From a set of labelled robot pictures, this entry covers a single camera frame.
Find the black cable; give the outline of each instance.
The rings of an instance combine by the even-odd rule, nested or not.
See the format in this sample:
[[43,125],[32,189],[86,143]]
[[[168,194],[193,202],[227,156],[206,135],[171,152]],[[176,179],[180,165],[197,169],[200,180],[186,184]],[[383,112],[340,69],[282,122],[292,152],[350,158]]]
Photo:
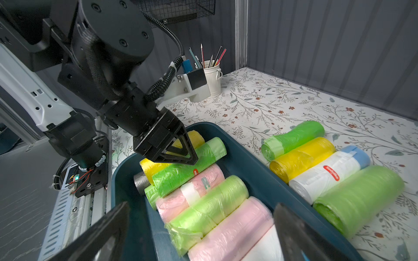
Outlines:
[[99,59],[97,58],[94,50],[96,45],[99,43],[100,38],[90,29],[86,28],[82,34],[82,40],[85,45],[84,52],[86,54],[87,64],[89,65],[96,87],[109,101],[119,100],[120,97],[113,91],[107,82],[105,74],[100,67]]
[[56,183],[55,185],[54,185],[54,189],[56,189],[56,190],[60,190],[60,186],[59,186],[59,175],[61,175],[61,172],[64,170],[64,167],[65,167],[65,165],[67,165],[67,163],[68,163],[68,161],[70,161],[70,159],[71,158],[66,158],[62,163],[61,163],[61,166],[59,166],[59,168],[58,168],[58,170],[56,171],[56,173],[55,173],[55,176],[54,176],[54,183]]
[[97,133],[103,134],[103,136],[105,136],[107,138],[107,133],[106,132],[102,132],[102,131],[96,131]]
[[150,16],[149,14],[143,12],[140,10],[142,14],[145,16],[145,18],[156,25],[158,28],[160,28],[163,32],[165,32],[177,45],[178,50],[180,51],[179,56],[177,56],[173,62],[174,66],[176,67],[169,67],[167,70],[167,73],[164,75],[163,79],[159,79],[156,83],[154,83],[151,88],[147,91],[145,94],[145,99],[148,101],[155,101],[156,99],[160,98],[164,92],[167,90],[167,88],[170,86],[171,81],[173,80],[173,77],[176,75],[176,71],[180,69],[181,63],[183,62],[183,56],[184,56],[184,47],[180,42],[180,39],[163,23],[161,23],[159,20],[155,19],[154,17]]
[[74,108],[74,107],[73,107],[73,109],[74,109],[75,112],[79,112],[81,114],[86,115],[94,123],[94,117],[88,111],[85,111],[85,110],[82,110],[82,109],[79,109],[79,108]]
[[101,138],[106,138],[106,139],[107,139],[107,137],[106,137],[106,136],[99,136],[99,137],[97,137],[96,139],[94,139],[93,141],[97,141],[97,140],[99,140],[99,139],[101,139]]

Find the floral pattern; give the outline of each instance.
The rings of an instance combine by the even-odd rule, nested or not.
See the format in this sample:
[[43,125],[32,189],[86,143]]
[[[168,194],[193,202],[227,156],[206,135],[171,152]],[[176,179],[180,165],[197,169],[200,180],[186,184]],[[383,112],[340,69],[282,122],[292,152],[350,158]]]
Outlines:
[[[294,84],[250,68],[225,75],[222,93],[192,103],[182,99],[167,108],[188,126],[213,122],[260,161],[264,139],[286,133],[304,120],[320,122],[337,149],[362,148],[373,164],[397,172],[405,191],[350,242],[365,260],[417,260],[418,123]],[[132,136],[113,131],[113,171],[133,153]]]

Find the wire basket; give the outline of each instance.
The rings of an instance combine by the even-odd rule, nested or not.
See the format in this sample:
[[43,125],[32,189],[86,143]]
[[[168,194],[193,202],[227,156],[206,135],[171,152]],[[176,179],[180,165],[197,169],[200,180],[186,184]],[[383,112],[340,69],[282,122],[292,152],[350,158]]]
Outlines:
[[143,11],[164,24],[179,23],[215,14],[215,0],[136,0]]

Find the light green trash bag roll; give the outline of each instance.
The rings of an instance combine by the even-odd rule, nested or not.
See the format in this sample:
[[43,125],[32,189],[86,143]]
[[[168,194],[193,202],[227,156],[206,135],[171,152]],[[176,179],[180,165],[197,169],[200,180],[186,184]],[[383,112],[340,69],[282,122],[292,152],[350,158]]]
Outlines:
[[398,174],[383,166],[364,168],[320,196],[313,208],[350,239],[403,192]]
[[147,196],[148,202],[150,203],[153,210],[157,210],[157,205],[155,204],[157,202],[157,199],[160,198],[158,196],[158,191],[153,185],[149,185],[145,188],[145,195]]
[[288,133],[274,135],[266,139],[261,146],[261,152],[264,158],[272,161],[308,141],[324,135],[324,127],[319,122],[305,121]]
[[207,141],[195,151],[199,157],[195,165],[175,163],[153,175],[154,186],[160,197],[170,194],[227,154],[224,143],[218,137]]
[[165,228],[178,255],[186,254],[247,198],[248,190],[242,180],[237,176],[230,176],[166,223]]

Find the pencil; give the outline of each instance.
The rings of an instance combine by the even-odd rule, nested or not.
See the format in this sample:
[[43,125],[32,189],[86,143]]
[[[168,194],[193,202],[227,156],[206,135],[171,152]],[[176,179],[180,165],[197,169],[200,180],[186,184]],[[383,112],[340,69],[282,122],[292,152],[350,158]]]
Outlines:
[[213,60],[214,62],[213,62],[213,66],[215,66],[215,63],[216,63],[216,59],[218,59],[218,56],[219,56],[219,53],[221,52],[221,49],[222,49],[222,46],[221,47],[219,47],[219,50],[218,50],[218,53],[216,54],[216,56],[215,56],[215,60]]
[[203,57],[203,45],[202,45],[202,43],[200,43],[200,48],[202,50],[202,64],[203,64],[203,69],[205,69],[205,58]]
[[221,57],[219,57],[219,60],[218,60],[218,62],[215,64],[215,66],[216,65],[218,65],[220,62],[221,62],[221,59],[222,59],[222,57],[224,56],[224,54],[225,54],[225,52],[226,52],[227,50],[225,49],[223,52],[222,52],[222,54],[221,54]]
[[196,60],[199,62],[200,68],[203,68],[202,63],[200,62],[199,58],[197,58],[197,55],[195,55],[194,57],[196,57]]
[[212,54],[212,56],[210,57],[210,61],[209,61],[208,68],[210,68],[210,65],[212,64],[212,60],[213,60],[213,54]]
[[196,63],[197,67],[201,67],[200,62],[196,59],[196,57],[195,57],[193,51],[191,50],[191,48],[189,49],[189,52],[190,52],[191,56],[193,57],[193,60]]

